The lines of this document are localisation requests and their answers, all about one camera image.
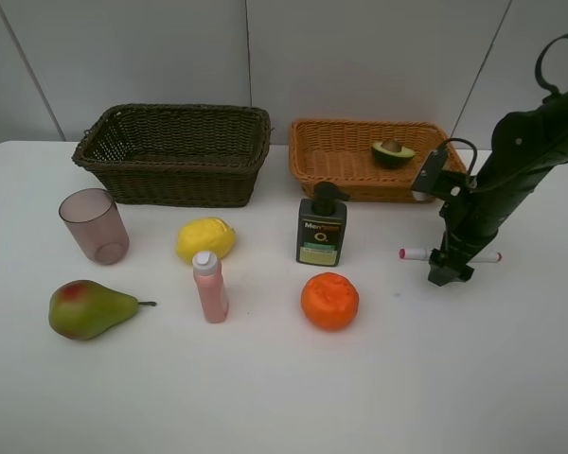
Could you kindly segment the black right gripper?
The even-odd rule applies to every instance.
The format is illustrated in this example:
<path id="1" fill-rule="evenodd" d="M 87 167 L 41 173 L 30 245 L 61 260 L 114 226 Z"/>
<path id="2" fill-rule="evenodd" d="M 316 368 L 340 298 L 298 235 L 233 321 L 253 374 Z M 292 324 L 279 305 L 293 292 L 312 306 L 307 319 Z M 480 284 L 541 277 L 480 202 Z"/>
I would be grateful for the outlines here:
<path id="1" fill-rule="evenodd" d="M 475 194 L 470 191 L 465 175 L 443 170 L 435 182 L 432 194 L 444 201 L 439 215 L 445 222 L 440 247 L 431 252 L 428 280 L 443 287 L 454 281 L 468 282 L 474 273 L 469 263 L 487 245 L 482 234 L 467 227 L 475 206 Z"/>

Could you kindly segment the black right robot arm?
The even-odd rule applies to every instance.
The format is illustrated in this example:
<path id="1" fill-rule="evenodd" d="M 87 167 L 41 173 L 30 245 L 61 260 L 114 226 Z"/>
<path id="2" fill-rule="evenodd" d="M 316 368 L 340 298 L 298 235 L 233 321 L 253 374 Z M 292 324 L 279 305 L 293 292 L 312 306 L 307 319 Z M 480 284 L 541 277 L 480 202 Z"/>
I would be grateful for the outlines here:
<path id="1" fill-rule="evenodd" d="M 491 154 L 475 176 L 445 169 L 448 144 L 431 151 L 412 190 L 444 202 L 445 231 L 429 257 L 431 283 L 467 282 L 469 263 L 558 165 L 568 163 L 568 92 L 534 111 L 507 114 L 496 125 Z"/>

